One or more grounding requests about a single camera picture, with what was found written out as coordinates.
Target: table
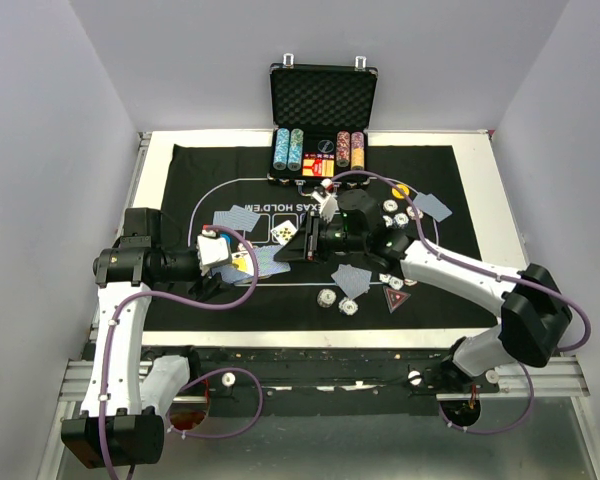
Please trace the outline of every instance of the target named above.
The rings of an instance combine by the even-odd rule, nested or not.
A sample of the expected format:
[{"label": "table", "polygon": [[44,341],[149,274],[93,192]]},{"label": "table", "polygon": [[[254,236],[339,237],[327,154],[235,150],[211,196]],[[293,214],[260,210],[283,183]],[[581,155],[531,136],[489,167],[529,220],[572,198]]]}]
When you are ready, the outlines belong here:
[{"label": "table", "polygon": [[[128,206],[160,208],[174,144],[264,146],[269,145],[271,132],[154,132],[150,138],[148,149],[146,141],[141,148]],[[482,258],[514,267],[526,264],[486,132],[370,132],[369,142],[371,146],[452,145]],[[461,335],[480,331],[145,332],[143,344],[445,348]],[[598,439],[587,398],[583,398],[586,395],[586,388],[578,387],[563,398],[542,398],[525,426],[498,437],[463,436],[432,417],[268,417],[248,435],[224,443],[183,442],[169,436],[162,461],[139,467],[136,477],[179,479],[195,472],[207,478],[600,478]],[[57,438],[59,425],[76,405],[70,395],[63,398],[61,394],[60,400],[38,478],[56,478],[49,472],[58,469],[61,479],[107,478],[104,470],[86,470],[71,454],[63,455]],[[484,400],[479,425],[488,428],[510,422],[525,401]],[[232,425],[223,423],[235,419],[209,421],[210,428],[230,429]]]},{"label": "table", "polygon": [[[133,196],[132,206],[156,209],[161,207],[174,145],[183,147],[269,146],[271,136],[270,130],[198,130],[153,133]],[[524,267],[526,265],[524,251],[486,132],[444,134],[369,132],[369,146],[386,145],[451,145],[482,259],[504,266]],[[462,336],[477,335],[482,331],[484,328],[313,330],[303,332],[145,331],[143,345],[447,348]]]}]

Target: white card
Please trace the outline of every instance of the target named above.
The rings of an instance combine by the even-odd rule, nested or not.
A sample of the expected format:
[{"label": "white card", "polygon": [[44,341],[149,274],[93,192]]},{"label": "white card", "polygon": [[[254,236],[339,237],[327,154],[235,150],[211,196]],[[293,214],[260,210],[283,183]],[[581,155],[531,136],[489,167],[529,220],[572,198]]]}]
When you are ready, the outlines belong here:
[{"label": "white card", "polygon": [[286,245],[289,240],[293,238],[298,230],[296,226],[290,221],[282,222],[275,228],[271,229],[271,237],[276,243],[280,245]]}]

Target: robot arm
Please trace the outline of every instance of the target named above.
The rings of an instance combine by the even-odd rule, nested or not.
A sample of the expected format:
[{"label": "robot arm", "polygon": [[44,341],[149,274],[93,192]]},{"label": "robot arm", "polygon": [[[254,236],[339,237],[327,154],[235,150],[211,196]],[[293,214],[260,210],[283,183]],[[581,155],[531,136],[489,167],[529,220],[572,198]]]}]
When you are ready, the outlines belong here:
[{"label": "robot arm", "polygon": [[[339,217],[324,215],[333,196],[318,188],[320,214],[310,213],[296,236],[276,255],[278,261],[320,261],[330,253],[363,253],[376,268],[401,270],[404,278],[425,282],[466,298],[500,319],[492,329],[459,339],[441,366],[452,386],[471,383],[486,370],[515,361],[544,367],[571,321],[567,306],[538,290],[504,281],[521,278],[558,292],[551,274],[531,264],[524,271],[491,265],[436,247],[438,255],[402,229],[387,228],[378,202],[355,189],[337,197]],[[458,266],[442,256],[460,261]],[[471,270],[493,272],[493,277]]]},{"label": "robot arm", "polygon": [[197,299],[212,295],[222,282],[204,277],[209,268],[229,263],[227,241],[212,232],[198,237],[197,250],[170,251],[161,245],[161,214],[152,209],[127,209],[124,234],[113,248],[94,262],[98,289],[100,328],[89,387],[80,406],[80,417],[62,423],[64,444],[87,467],[103,467],[98,438],[102,365],[110,350],[107,386],[106,431],[113,465],[156,463],[164,444],[164,416],[180,389],[197,376],[196,357],[169,355],[157,358],[142,385],[138,379],[142,331],[151,297],[127,305],[107,344],[108,322],[127,297],[148,292],[157,283],[190,282]]}]

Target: playing card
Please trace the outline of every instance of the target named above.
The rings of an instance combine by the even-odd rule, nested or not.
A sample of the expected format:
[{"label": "playing card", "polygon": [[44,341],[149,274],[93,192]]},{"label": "playing card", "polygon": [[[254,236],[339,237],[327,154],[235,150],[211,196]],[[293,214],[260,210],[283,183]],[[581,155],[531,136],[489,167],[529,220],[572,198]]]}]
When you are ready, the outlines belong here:
[{"label": "playing card", "polygon": [[354,299],[369,291],[371,272],[351,265],[340,265],[331,278],[342,289],[347,298]]},{"label": "playing card", "polygon": [[237,252],[231,255],[229,265],[213,268],[211,272],[219,273],[223,282],[240,283],[253,277],[253,262],[247,252]]},{"label": "playing card", "polygon": [[289,243],[289,240],[291,240],[297,231],[296,226],[290,220],[287,220],[271,229],[271,237],[276,243],[284,246]]},{"label": "playing card", "polygon": [[218,211],[213,214],[213,224],[233,230],[250,232],[260,219],[260,215],[234,205],[229,211]]},{"label": "playing card", "polygon": [[267,247],[256,248],[260,277],[284,273],[291,270],[291,265],[287,262],[276,262],[273,259],[273,256],[278,253],[281,248],[282,245],[270,245]]}]

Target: poker chip case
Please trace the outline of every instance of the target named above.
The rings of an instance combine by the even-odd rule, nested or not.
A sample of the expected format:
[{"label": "poker chip case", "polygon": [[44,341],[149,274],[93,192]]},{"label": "poker chip case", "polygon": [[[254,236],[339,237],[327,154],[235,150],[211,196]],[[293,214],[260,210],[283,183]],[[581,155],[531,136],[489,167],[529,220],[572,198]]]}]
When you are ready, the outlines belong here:
[{"label": "poker chip case", "polygon": [[[282,63],[271,65],[269,76],[274,123],[267,175],[271,183],[311,186],[351,170],[351,163],[338,166],[335,162],[338,132],[342,131],[363,133],[364,169],[372,169],[367,154],[367,129],[378,70],[367,67],[364,57],[356,57],[355,65],[347,67],[294,64],[293,55],[285,54]],[[293,141],[296,129],[303,132],[302,168],[279,170],[274,167],[278,133],[288,137],[291,132]],[[362,175],[351,175],[345,186],[358,186],[368,181]]]}]

